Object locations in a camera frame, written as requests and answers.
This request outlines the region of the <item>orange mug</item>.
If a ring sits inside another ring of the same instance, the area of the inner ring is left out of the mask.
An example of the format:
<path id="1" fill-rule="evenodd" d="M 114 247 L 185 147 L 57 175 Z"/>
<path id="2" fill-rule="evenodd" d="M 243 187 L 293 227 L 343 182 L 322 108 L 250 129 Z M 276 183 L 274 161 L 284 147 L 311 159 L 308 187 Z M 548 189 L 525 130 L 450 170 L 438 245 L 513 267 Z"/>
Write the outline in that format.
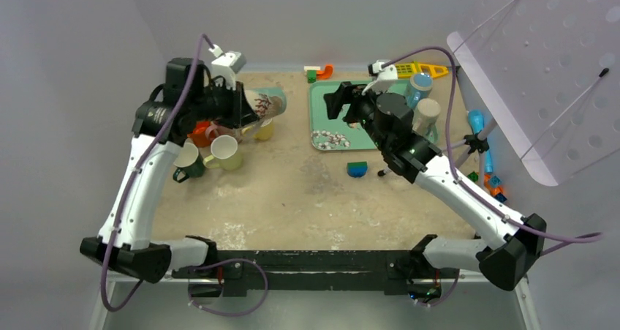
<path id="1" fill-rule="evenodd" d="M 209 121 L 200 121 L 195 128 L 187 135 L 187 138 L 198 148 L 209 146 L 212 139 L 206 135 L 206 130 L 211 125 Z"/>

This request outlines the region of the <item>light green faceted mug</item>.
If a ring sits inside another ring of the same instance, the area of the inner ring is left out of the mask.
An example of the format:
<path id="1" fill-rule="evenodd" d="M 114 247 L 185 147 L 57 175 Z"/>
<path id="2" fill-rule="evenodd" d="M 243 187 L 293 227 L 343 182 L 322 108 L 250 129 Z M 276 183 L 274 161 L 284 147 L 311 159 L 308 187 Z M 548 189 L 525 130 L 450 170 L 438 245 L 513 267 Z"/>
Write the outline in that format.
<path id="1" fill-rule="evenodd" d="M 243 155 L 239 152 L 238 141 L 229 135 L 220 135 L 210 146 L 211 154 L 203 160 L 207 169 L 221 168 L 237 170 L 243 164 Z"/>

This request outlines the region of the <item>floral cream mug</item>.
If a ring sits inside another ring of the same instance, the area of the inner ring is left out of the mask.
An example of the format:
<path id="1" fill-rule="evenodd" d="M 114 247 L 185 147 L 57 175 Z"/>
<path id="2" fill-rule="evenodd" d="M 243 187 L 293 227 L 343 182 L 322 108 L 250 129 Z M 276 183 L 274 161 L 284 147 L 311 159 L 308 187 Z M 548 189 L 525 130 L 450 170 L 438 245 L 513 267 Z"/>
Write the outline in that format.
<path id="1" fill-rule="evenodd" d="M 287 109 L 287 98 L 279 87 L 245 90 L 246 101 L 257 114 L 259 121 L 279 116 Z"/>

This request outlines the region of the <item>yellow mug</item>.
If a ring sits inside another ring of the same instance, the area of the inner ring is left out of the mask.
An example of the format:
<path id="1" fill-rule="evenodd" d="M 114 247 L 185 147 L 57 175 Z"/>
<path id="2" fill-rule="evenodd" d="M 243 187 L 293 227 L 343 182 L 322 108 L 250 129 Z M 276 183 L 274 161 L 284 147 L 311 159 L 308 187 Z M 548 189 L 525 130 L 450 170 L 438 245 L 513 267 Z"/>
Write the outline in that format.
<path id="1" fill-rule="evenodd" d="M 262 122 L 261 124 L 253 124 L 249 127 L 246 127 L 242 130 L 242 136 L 244 138 L 252 138 L 258 141 L 266 141 L 269 140 L 275 130 L 275 124 L 272 119 Z"/>

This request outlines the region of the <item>blue-bottom mug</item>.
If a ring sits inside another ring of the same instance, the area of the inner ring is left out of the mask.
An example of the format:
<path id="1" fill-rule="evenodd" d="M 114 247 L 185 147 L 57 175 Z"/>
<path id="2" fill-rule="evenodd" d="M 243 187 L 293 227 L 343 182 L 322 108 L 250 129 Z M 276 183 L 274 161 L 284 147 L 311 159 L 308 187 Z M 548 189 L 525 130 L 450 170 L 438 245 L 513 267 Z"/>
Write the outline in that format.
<path id="1" fill-rule="evenodd" d="M 432 88 L 433 79 L 428 73 L 418 72 L 412 75 L 404 92 L 407 106 L 415 109 L 419 101 L 429 96 Z"/>

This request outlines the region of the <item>seahorse cream mug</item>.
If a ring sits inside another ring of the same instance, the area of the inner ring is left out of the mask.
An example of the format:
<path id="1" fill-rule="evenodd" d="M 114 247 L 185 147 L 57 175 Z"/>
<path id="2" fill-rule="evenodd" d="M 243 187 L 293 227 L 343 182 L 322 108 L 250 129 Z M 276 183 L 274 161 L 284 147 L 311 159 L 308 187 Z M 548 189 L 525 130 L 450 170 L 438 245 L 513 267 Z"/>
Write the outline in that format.
<path id="1" fill-rule="evenodd" d="M 429 98 L 420 100 L 415 108 L 412 129 L 420 135 L 427 135 L 435 126 L 441 113 L 440 104 Z"/>

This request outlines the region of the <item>pink glass mug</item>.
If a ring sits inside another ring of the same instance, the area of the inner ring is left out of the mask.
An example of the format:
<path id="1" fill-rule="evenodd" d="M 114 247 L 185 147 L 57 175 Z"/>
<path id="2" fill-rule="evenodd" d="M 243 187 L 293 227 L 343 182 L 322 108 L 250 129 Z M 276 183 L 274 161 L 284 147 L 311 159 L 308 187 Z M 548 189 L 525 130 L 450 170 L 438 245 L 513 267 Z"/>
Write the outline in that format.
<path id="1" fill-rule="evenodd" d="M 239 129 L 230 129 L 228 127 L 224 127 L 222 125 L 217 124 L 216 122 L 211 122 L 210 125 L 205 130 L 205 137 L 209 141 L 213 141 L 215 138 L 228 135 L 236 139 L 239 143 L 243 140 L 242 132 Z"/>

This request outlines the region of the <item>dark green mug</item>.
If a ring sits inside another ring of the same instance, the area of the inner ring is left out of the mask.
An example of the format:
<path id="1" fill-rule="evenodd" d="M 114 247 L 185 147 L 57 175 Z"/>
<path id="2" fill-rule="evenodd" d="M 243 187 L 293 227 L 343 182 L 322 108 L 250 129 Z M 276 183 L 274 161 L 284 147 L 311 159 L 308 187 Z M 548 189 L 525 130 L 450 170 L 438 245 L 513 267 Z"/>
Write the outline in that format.
<path id="1" fill-rule="evenodd" d="M 200 150 L 191 142 L 185 142 L 173 165 L 175 166 L 173 181 L 176 183 L 200 178 L 206 171 Z"/>

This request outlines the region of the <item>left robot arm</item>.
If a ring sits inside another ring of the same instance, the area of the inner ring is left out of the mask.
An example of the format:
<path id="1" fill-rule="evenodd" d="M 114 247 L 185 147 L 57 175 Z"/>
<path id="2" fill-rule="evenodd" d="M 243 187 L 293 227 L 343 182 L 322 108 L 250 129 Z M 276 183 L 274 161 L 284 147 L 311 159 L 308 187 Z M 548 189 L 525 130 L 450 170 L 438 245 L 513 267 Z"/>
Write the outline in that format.
<path id="1" fill-rule="evenodd" d="M 201 60 L 168 61 L 164 83 L 156 86 L 135 112 L 131 152 L 113 210 L 94 237 L 85 237 L 80 253 L 104 270 L 157 283 L 168 271 L 190 268 L 208 278 L 218 268 L 209 239 L 186 236 L 172 242 L 151 240 L 154 213 L 174 161 L 200 121 L 231 129 L 256 123 L 236 75 L 245 65 L 236 52 L 206 67 Z"/>

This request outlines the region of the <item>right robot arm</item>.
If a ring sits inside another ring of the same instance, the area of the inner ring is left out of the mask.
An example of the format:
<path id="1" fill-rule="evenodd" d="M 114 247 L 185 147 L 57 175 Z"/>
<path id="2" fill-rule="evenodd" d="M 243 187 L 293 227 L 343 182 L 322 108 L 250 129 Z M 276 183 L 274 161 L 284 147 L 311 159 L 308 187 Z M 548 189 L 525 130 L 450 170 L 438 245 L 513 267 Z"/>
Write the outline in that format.
<path id="1" fill-rule="evenodd" d="M 541 255 L 546 221 L 537 214 L 525 217 L 452 170 L 448 157 L 412 130 L 414 112 L 403 96 L 363 89 L 342 82 L 325 94 L 328 118 L 358 123 L 393 173 L 440 199 L 480 237 L 420 242 L 410 258 L 413 272 L 427 277 L 443 268 L 477 271 L 496 287 L 514 290 Z"/>

